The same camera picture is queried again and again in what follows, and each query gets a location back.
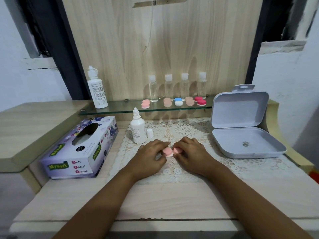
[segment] open plastic box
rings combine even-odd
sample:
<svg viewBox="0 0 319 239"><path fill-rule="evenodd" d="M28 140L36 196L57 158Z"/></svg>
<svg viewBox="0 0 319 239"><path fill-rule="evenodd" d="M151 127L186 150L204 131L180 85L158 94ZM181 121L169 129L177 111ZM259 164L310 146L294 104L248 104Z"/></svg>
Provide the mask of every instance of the open plastic box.
<svg viewBox="0 0 319 239"><path fill-rule="evenodd" d="M271 158L287 149L268 132L255 126L263 120L269 95L255 85L234 86L215 96L212 107L213 137L230 158Z"/></svg>

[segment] box handle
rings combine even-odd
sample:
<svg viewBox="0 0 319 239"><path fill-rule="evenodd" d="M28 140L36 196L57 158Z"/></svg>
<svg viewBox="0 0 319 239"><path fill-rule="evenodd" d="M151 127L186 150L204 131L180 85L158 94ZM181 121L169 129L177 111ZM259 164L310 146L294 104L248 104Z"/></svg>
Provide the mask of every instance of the box handle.
<svg viewBox="0 0 319 239"><path fill-rule="evenodd" d="M245 90L253 90L255 85L252 84L241 84L241 85L235 85L232 89L232 92L242 92Z"/></svg>

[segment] lace pattern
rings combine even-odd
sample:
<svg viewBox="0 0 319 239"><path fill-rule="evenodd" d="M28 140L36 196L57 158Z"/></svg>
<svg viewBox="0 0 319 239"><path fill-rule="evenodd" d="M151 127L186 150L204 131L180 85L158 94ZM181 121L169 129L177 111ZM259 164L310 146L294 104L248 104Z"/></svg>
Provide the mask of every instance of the lace pattern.
<svg viewBox="0 0 319 239"><path fill-rule="evenodd" d="M143 145L159 139L170 141L172 146L184 136L196 138L205 146L212 157L226 165L241 179L306 176L306 173L284 155L265 159L231 159L224 156L213 139L213 127L210 118L149 121L145 123L145 126L153 129L154 137L147 139ZM139 146L139 144L133 142L129 126L107 181L111 180L131 160ZM193 183L202 181L199 176L185 171L173 157L168 157L166 164L157 174L140 180L138 184Z"/></svg>

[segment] glass shelf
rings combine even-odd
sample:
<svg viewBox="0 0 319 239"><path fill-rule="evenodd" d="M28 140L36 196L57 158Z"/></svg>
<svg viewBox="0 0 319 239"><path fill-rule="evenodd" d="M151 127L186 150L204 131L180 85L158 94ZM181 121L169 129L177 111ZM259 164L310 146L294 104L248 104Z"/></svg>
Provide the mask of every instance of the glass shelf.
<svg viewBox="0 0 319 239"><path fill-rule="evenodd" d="M174 101L170 107L165 107L163 99L159 99L157 102L151 102L150 107L147 109L142 109L142 100L124 100L124 101L109 101L108 106L101 109L96 109L94 104L91 103L88 107L81 110L80 115L99 115L99 114L115 114L115 113L132 113L134 107L136 107L139 112L159 112L159 111L179 111L179 110L195 110L195 109L209 109L212 108L213 99L215 96L206 97L206 105L199 106L195 102L193 106L186 105L183 101L182 106L175 106Z"/></svg>

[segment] white wall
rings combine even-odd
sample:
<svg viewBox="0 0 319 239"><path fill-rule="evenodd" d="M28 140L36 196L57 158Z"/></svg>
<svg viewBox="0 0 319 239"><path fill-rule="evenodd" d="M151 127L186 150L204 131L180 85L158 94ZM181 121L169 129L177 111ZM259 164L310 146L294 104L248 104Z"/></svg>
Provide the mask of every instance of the white wall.
<svg viewBox="0 0 319 239"><path fill-rule="evenodd" d="M258 57L253 84L280 103L283 135L319 168L319 14L303 51Z"/></svg>
<svg viewBox="0 0 319 239"><path fill-rule="evenodd" d="M0 0L0 111L25 102L71 99L58 69L28 70L29 55L9 10Z"/></svg>

